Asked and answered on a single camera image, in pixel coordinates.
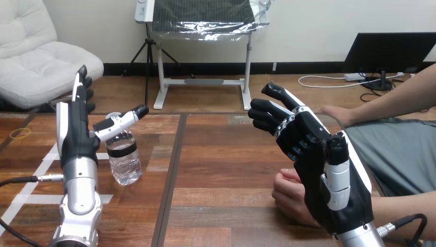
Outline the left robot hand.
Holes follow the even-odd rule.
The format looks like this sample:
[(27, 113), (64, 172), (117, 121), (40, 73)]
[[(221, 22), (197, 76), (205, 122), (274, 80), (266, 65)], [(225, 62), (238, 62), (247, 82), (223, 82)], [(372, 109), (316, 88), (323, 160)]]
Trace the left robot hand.
[(120, 134), (149, 113), (148, 106), (140, 104), (93, 125), (94, 134), (90, 135), (88, 114), (95, 108), (94, 104), (87, 103), (91, 98), (91, 83), (92, 78), (87, 76), (87, 67), (83, 65), (76, 72), (72, 100), (56, 105), (57, 145), (62, 166), (80, 157), (90, 158), (97, 163), (96, 152), (101, 142)]

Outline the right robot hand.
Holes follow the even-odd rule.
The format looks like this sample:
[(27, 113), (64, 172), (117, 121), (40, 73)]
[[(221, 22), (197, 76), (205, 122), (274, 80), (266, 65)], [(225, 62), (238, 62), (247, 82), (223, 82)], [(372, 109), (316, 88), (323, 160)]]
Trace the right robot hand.
[(248, 116), (293, 161), (312, 217), (330, 234), (372, 222), (371, 183), (366, 173), (358, 173), (346, 134), (330, 133), (309, 107), (274, 83), (262, 93), (269, 100), (253, 99)]

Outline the person's hand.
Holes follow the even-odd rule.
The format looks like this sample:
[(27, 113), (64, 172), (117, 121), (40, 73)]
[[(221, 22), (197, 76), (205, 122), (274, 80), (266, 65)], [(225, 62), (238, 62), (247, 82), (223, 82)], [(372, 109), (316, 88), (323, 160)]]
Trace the person's hand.
[(345, 127), (350, 127), (357, 123), (354, 109), (347, 109), (336, 106), (325, 106), (320, 109), (320, 113), (336, 118)]
[(275, 175), (271, 196), (277, 208), (292, 221), (320, 228), (304, 202), (305, 188), (295, 169), (281, 169)]

